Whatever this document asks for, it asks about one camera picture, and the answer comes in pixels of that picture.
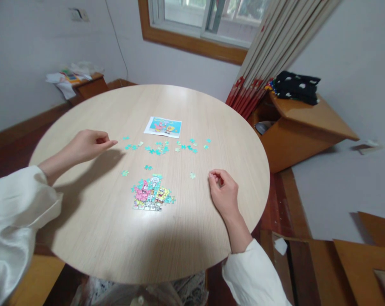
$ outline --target white sleeve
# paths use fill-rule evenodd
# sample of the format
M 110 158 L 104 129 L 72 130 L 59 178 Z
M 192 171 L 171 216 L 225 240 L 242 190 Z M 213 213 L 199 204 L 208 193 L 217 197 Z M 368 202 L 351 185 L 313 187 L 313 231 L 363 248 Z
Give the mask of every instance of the white sleeve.
M 61 201 L 37 166 L 0 179 L 0 305 L 24 276 L 37 230 L 60 214 Z
M 275 267 L 253 239 L 244 253 L 230 254 L 222 276 L 240 306 L 289 306 Z

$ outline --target black polka dot cloth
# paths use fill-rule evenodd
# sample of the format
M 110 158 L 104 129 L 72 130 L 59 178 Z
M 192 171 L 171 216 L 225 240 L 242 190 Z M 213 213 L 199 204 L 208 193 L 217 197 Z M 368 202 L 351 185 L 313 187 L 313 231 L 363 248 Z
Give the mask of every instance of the black polka dot cloth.
M 317 77 L 282 71 L 276 77 L 274 84 L 279 99 L 300 100 L 310 105 L 316 105 L 319 82 L 320 79 Z

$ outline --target striped curtain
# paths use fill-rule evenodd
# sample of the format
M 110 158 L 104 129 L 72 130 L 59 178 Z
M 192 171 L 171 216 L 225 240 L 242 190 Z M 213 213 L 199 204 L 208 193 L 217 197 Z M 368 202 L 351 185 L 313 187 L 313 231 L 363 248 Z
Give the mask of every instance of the striped curtain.
M 340 0 L 273 0 L 226 104 L 248 119 L 268 81 L 286 70 Z

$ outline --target printed cartoon picture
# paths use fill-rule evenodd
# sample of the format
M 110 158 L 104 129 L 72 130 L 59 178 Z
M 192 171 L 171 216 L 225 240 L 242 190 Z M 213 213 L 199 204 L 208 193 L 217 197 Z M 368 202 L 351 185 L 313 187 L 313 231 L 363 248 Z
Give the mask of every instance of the printed cartoon picture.
M 178 138 L 180 137 L 180 130 L 181 121 L 150 117 L 144 133 Z
M 134 209 L 161 211 L 161 207 L 167 203 L 174 203 L 175 198 L 170 196 L 170 189 L 161 186 L 162 176 L 153 174 L 152 178 L 141 180 L 132 187 L 134 196 Z

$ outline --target white wall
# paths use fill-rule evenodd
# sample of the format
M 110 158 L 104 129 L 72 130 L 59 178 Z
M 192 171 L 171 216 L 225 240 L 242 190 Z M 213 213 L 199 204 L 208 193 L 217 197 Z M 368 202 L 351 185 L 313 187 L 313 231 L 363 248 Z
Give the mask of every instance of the white wall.
M 289 70 L 321 77 L 318 91 L 360 138 L 385 146 L 385 0 L 344 0 Z M 362 242 L 350 213 L 385 218 L 385 148 L 361 156 L 354 145 L 293 167 L 314 238 Z
M 184 86 L 226 101 L 240 66 L 146 42 L 137 1 L 108 0 L 108 4 L 130 81 Z
M 128 80 L 189 87 L 226 100 L 239 66 L 144 42 L 137 1 L 108 3 Z M 72 22 L 69 7 L 86 9 L 90 22 Z M 104 1 L 1 0 L 0 131 L 63 103 L 45 75 L 80 60 L 103 66 L 106 82 L 126 78 Z

